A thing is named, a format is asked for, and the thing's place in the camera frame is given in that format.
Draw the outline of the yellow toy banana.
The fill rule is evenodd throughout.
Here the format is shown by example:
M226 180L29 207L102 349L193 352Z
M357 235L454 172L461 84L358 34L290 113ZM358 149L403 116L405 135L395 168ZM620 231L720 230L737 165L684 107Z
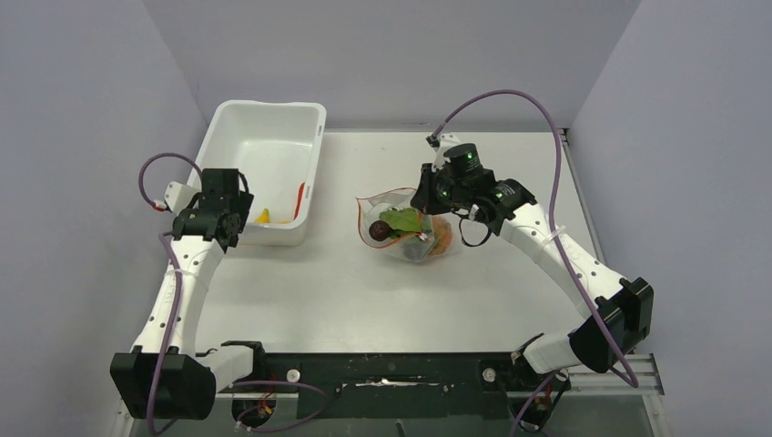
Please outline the yellow toy banana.
M257 224L269 224L269 223L289 224L290 222L291 220L279 220L279 221L272 220L268 208L264 208L254 219L254 223L257 223Z

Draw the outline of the toy pineapple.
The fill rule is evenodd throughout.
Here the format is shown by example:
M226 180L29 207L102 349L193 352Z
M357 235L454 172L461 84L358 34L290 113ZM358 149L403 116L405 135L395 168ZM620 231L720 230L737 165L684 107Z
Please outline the toy pineapple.
M432 217L432 232L434 243L430 249L431 256L441 256L445 254L453 243L453 232L450 222L442 217Z

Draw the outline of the green toy vegetable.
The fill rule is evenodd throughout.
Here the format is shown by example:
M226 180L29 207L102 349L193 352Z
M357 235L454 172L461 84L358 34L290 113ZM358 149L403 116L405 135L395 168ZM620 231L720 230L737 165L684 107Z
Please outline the green toy vegetable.
M379 214L379 220L386 221L392 231L399 234L423 233L430 226L424 214L412 207L385 209Z

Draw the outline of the red toy chili pepper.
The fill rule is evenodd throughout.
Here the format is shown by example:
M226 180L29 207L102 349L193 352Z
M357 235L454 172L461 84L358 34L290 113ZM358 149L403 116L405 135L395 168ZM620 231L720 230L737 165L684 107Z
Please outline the red toy chili pepper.
M299 214L300 214L300 208L301 208L301 203L302 203L302 200L303 200L303 197L304 197L304 192L305 192L305 182L302 182L299 185L298 192L297 192L295 208L294 208L294 212L293 212L293 221L296 220L298 218Z

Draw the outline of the clear zip top bag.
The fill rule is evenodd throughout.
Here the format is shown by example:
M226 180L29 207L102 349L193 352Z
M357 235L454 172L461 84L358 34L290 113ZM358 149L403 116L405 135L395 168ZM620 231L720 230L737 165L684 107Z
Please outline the clear zip top bag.
M411 206L414 188L396 188L357 198L361 242L395 259L424 263L460 250L458 231L444 215Z

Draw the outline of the white plastic bin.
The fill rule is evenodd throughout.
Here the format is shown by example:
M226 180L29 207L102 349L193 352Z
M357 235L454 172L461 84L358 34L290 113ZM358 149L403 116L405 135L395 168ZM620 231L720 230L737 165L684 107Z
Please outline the white plastic bin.
M254 199L240 244L292 247L305 240L326 119L327 110L319 103L228 100L217 107L196 163L237 168L246 176ZM304 197L293 221L302 182ZM272 220L291 222L254 223L264 208Z

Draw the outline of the brown round toy fruit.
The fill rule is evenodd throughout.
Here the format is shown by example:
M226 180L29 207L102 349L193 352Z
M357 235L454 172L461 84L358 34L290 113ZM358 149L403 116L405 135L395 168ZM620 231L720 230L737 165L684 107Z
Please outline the brown round toy fruit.
M384 220L376 220L368 228L369 236L377 242L383 242L391 238L391 226Z

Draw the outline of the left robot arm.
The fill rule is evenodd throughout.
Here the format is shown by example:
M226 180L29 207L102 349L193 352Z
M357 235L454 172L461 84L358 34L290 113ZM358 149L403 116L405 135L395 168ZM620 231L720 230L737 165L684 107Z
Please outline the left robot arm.
M109 373L128 413L146 422L204 420L216 395L254 371L257 343L227 341L204 357L196 335L214 274L239 242L253 196L235 168L206 168L200 191L160 239L168 267L129 352L113 356Z

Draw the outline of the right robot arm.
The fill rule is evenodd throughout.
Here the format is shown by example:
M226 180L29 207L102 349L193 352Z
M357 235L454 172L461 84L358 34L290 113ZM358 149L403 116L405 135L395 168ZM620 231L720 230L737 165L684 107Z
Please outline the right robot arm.
M435 151L434 161L422 165L411 206L482 223L527 255L584 317L573 330L539 334L523 345L512 364L517 384L532 389L549 372L577 365L605 373L648 336L654 290L646 280L626 279L562 229L551 228L535 196L514 179L497 179L473 143L439 145Z

